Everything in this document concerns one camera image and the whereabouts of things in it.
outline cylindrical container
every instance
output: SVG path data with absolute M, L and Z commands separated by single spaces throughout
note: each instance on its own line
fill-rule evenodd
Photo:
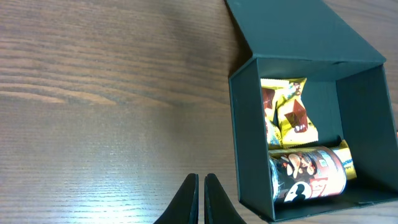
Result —
M 338 195 L 346 186 L 341 161 L 326 147 L 273 150 L 269 155 L 275 203 Z

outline brown wooden surface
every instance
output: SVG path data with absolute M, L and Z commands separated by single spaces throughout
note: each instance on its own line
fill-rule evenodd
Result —
M 327 3 L 388 59 L 398 120 L 398 2 Z M 262 223 L 237 199 L 227 76 L 241 46 L 221 0 L 0 0 L 0 223 L 152 223 L 190 172 L 200 223 L 209 172 Z

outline box lid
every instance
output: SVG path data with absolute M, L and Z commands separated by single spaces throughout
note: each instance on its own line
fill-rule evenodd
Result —
M 255 57 L 386 59 L 321 0 L 226 0 Z

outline yellow snack packet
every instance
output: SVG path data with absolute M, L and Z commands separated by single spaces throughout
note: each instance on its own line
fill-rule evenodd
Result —
M 354 168 L 353 157 L 351 156 L 351 152 L 349 151 L 348 144 L 345 140 L 343 140 L 339 146 L 331 148 L 333 152 L 338 156 L 340 161 L 343 163 L 343 167 L 345 168 L 347 180 L 356 178 L 356 171 Z
M 262 102 L 264 113 L 270 121 L 274 120 L 276 101 L 282 96 L 282 92 L 289 87 L 288 80 L 261 79 Z
M 280 136 L 279 128 L 267 118 L 265 118 L 265 121 L 268 149 L 282 149 L 282 138 Z
M 307 116 L 301 100 L 306 78 L 290 79 L 289 87 L 277 101 L 278 122 L 284 148 L 318 140 L 318 131 Z

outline box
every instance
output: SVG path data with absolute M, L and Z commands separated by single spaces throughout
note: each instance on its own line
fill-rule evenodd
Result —
M 252 57 L 229 78 L 239 201 L 279 222 L 398 199 L 398 147 L 385 58 L 321 0 L 227 0 Z M 274 205 L 260 78 L 307 77 L 319 132 L 347 140 L 358 173 L 336 197 Z

